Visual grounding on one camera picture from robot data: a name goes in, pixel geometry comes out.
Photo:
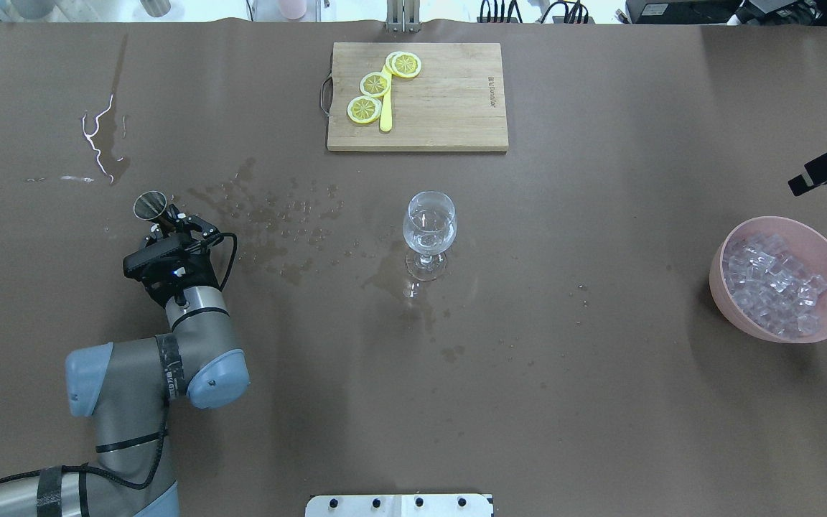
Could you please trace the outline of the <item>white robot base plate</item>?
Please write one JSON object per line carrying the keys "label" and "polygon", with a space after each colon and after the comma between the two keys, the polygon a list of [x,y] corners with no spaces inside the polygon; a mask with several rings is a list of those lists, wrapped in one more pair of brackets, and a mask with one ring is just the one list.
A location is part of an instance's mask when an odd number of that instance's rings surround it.
{"label": "white robot base plate", "polygon": [[492,495],[410,493],[319,495],[305,516],[495,516]]}

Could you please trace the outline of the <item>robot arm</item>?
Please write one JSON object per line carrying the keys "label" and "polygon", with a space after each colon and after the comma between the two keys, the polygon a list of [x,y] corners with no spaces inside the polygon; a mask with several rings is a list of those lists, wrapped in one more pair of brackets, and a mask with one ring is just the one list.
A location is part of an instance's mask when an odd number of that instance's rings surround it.
{"label": "robot arm", "polygon": [[163,308],[169,331],[72,351],[65,360],[73,416],[91,418],[94,462],[0,478],[0,516],[177,516],[169,451],[175,400],[198,409],[232,403],[250,383],[244,352],[210,253],[233,233],[186,215],[159,191],[134,215],[151,223],[123,273]]}

